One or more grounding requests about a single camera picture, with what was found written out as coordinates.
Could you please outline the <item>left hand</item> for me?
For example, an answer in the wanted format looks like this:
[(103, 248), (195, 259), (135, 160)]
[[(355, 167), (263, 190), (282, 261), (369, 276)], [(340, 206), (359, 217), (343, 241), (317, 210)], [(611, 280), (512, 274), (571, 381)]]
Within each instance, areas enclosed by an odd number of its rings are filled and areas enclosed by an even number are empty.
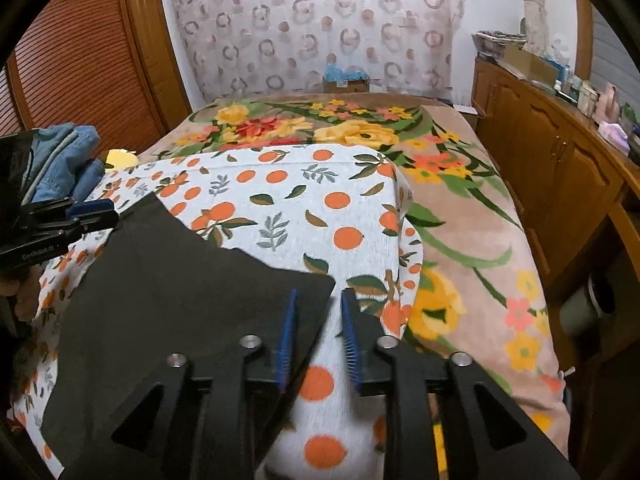
[(38, 311), (41, 266), (32, 266), (24, 278), (1, 275), (1, 296), (15, 299), (14, 313), (21, 322), (30, 322)]

